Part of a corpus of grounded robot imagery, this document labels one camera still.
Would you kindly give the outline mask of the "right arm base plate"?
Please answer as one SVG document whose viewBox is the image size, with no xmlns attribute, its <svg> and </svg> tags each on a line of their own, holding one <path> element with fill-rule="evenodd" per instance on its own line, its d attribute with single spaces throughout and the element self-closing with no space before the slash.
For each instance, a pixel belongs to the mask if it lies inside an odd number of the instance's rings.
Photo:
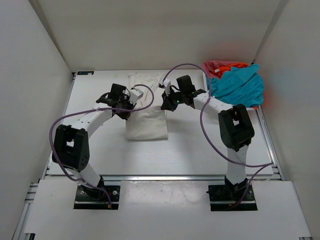
<svg viewBox="0 0 320 240">
<path fill-rule="evenodd" d="M 209 185 L 208 191 L 211 212 L 224 211 L 257 211 L 257 203 L 253 186 L 232 193 L 226 185 Z"/>
</svg>

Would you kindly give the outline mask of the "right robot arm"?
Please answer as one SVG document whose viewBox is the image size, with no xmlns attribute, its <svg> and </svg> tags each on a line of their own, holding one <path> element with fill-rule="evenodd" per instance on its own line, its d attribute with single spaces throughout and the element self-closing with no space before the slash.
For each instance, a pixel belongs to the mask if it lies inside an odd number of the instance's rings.
<svg viewBox="0 0 320 240">
<path fill-rule="evenodd" d="M 229 106 L 203 89 L 196 89 L 189 75 L 177 78 L 178 86 L 168 79 L 159 82 L 164 90 L 161 95 L 162 110 L 175 111 L 180 104 L 185 104 L 201 114 L 207 114 L 218 122 L 219 134 L 227 153 L 227 171 L 224 184 L 211 186 L 208 190 L 211 201 L 234 201 L 244 194 L 248 187 L 246 174 L 247 151 L 255 135 L 252 122 L 244 105 Z"/>
</svg>

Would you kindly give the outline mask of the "white t shirt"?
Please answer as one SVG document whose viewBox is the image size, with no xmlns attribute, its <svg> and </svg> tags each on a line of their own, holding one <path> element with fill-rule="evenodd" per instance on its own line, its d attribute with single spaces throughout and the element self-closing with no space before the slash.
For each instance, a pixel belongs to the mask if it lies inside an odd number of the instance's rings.
<svg viewBox="0 0 320 240">
<path fill-rule="evenodd" d="M 161 110 L 163 103 L 163 90 L 159 87 L 159 82 L 163 79 L 165 73 L 130 73 L 128 74 L 129 87 L 143 84 L 146 87 L 139 86 L 143 91 L 143 96 L 136 103 L 136 108 L 140 109 L 147 106 L 152 97 L 152 105 L 144 110 L 132 112 L 125 123 L 125 137 L 129 141 L 160 141 L 168 139 L 167 116 L 164 110 Z"/>
</svg>

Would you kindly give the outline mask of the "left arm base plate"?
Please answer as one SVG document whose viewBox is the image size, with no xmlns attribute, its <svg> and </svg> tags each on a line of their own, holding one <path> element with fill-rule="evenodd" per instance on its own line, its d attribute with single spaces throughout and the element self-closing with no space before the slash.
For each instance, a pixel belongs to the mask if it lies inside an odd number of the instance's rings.
<svg viewBox="0 0 320 240">
<path fill-rule="evenodd" d="M 75 210 L 118 210 L 120 201 L 120 185 L 104 185 L 103 188 L 109 194 L 108 197 L 102 191 L 78 185 L 75 193 L 73 208 Z"/>
</svg>

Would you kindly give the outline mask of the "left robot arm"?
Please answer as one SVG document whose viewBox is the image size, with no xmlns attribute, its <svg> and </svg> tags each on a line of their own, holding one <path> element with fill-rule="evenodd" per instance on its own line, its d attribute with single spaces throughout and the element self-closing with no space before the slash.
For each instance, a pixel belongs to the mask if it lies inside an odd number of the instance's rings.
<svg viewBox="0 0 320 240">
<path fill-rule="evenodd" d="M 103 177 L 90 165 L 89 139 L 106 121 L 114 116 L 128 120 L 137 101 L 144 93 L 135 86 L 127 88 L 114 83 L 110 92 L 102 94 L 93 108 L 65 115 L 65 118 L 79 116 L 72 124 L 61 124 L 57 119 L 49 130 L 52 161 L 81 190 L 93 200 L 109 199 Z"/>
</svg>

